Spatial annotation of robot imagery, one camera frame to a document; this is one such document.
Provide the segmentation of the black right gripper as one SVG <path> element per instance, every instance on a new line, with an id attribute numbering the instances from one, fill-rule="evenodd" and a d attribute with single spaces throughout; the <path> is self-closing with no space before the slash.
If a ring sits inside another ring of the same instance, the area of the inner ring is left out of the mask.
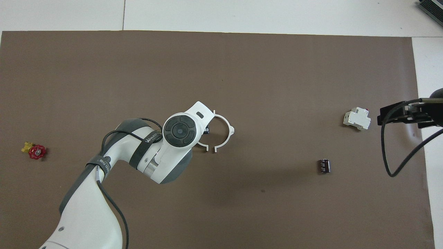
<path id="1" fill-rule="evenodd" d="M 377 117 L 378 125 L 381 126 L 388 113 L 394 109 L 386 123 L 416 123 L 419 129 L 437 126 L 437 101 L 414 100 L 400 101 L 380 108 Z"/>

